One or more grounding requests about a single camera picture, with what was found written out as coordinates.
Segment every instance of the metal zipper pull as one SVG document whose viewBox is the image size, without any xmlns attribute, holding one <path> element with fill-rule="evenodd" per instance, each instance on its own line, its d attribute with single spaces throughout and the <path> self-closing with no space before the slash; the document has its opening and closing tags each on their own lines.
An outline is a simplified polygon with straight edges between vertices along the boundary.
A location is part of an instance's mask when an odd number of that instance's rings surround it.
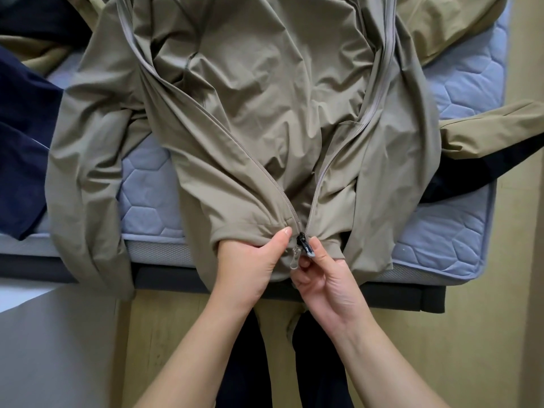
<svg viewBox="0 0 544 408">
<path fill-rule="evenodd" d="M 303 253 L 303 248 L 300 246 L 295 246 L 293 249 L 293 260 L 291 260 L 291 265 L 289 266 L 291 269 L 298 269 L 299 267 L 299 259 L 300 255 Z"/>
<path fill-rule="evenodd" d="M 312 247 L 309 245 L 308 241 L 306 240 L 306 236 L 304 235 L 303 232 L 300 232 L 299 235 L 296 237 L 296 245 L 299 247 L 302 247 L 302 249 L 304 250 L 304 253 L 306 253 L 306 255 L 309 258 L 316 257 L 316 254 L 314 253 Z"/>
</svg>

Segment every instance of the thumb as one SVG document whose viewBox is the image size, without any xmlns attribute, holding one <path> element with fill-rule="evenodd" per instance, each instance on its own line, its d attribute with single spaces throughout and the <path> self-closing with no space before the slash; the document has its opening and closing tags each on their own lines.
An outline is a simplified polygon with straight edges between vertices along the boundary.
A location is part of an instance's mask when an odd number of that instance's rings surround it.
<svg viewBox="0 0 544 408">
<path fill-rule="evenodd" d="M 293 234 L 293 230 L 288 226 L 285 229 L 282 229 L 281 231 L 277 232 L 272 239 L 263 247 L 260 247 L 260 251 L 262 254 L 270 260 L 271 264 L 276 264 L 276 262 L 280 259 L 281 255 L 285 252 L 285 249 L 287 249 L 287 245 L 289 244 L 289 239 L 291 238 L 291 235 Z"/>
<path fill-rule="evenodd" d="M 321 242 L 315 236 L 309 240 L 309 244 L 313 249 L 313 252 L 316 254 L 312 260 L 316 263 L 321 269 L 325 276 L 334 276 L 338 268 L 338 264 L 333 258 L 327 253 Z"/>
</svg>

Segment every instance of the wooden floor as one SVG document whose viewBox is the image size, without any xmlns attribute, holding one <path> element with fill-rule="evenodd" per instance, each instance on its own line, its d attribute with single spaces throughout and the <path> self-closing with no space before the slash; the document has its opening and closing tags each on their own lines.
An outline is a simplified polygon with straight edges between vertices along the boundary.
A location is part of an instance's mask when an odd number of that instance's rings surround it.
<svg viewBox="0 0 544 408">
<path fill-rule="evenodd" d="M 508 102 L 544 99 L 543 11 L 544 0 L 514 1 Z M 538 153 L 501 178 L 486 273 L 448 288 L 446 314 L 374 312 L 400 351 L 452 408 L 518 406 L 541 166 Z M 129 327 L 124 408 L 133 406 L 206 300 L 206 295 L 138 292 Z M 274 406 L 280 408 L 300 407 L 294 352 L 285 335 L 299 306 L 265 300 L 257 306 Z M 362 406 L 358 400 L 356 406 Z M 525 403 L 522 408 L 533 407 Z"/>
</svg>

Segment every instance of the mattress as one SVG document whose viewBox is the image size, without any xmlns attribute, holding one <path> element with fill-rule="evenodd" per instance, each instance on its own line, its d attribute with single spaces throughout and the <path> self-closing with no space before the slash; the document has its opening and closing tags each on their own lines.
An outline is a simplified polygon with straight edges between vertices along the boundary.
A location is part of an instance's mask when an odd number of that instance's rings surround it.
<svg viewBox="0 0 544 408">
<path fill-rule="evenodd" d="M 441 118 L 457 118 L 503 103 L 509 7 L 497 23 L 442 54 L 424 69 Z M 49 80 L 64 88 L 81 53 L 72 54 Z M 153 134 L 123 161 L 119 191 L 122 233 L 133 262 L 194 267 L 185 242 L 177 178 L 168 152 Z M 478 277 L 485 265 L 495 184 L 447 201 L 420 205 L 393 251 L 393 269 L 380 282 L 454 285 Z M 0 253 L 58 256 L 44 216 L 23 241 L 0 234 Z"/>
</svg>

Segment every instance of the hand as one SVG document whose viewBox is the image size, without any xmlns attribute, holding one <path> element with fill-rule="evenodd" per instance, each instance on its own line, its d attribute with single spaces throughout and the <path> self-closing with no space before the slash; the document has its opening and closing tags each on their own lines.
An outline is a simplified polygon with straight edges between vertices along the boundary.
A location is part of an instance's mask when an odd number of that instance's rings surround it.
<svg viewBox="0 0 544 408">
<path fill-rule="evenodd" d="M 309 244 L 316 257 L 313 262 L 301 257 L 291 279 L 316 321 L 334 340 L 372 315 L 345 260 L 332 259 L 316 237 Z"/>
<path fill-rule="evenodd" d="M 292 233 L 286 227 L 263 247 L 238 240 L 219 242 L 219 265 L 212 296 L 219 295 L 224 305 L 241 306 L 249 312 L 266 289 L 272 269 L 285 252 Z"/>
</svg>

